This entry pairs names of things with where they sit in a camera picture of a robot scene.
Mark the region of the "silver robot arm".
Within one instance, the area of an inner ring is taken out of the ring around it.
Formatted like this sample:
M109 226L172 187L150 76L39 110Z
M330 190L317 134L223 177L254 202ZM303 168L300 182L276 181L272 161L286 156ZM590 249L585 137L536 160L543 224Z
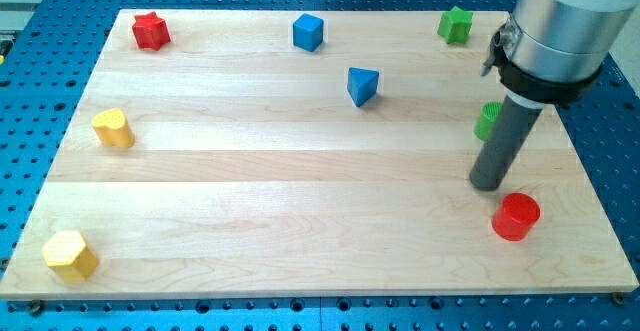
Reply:
M639 0L518 0L494 34L483 75L498 69L507 97L541 109L584 97Z

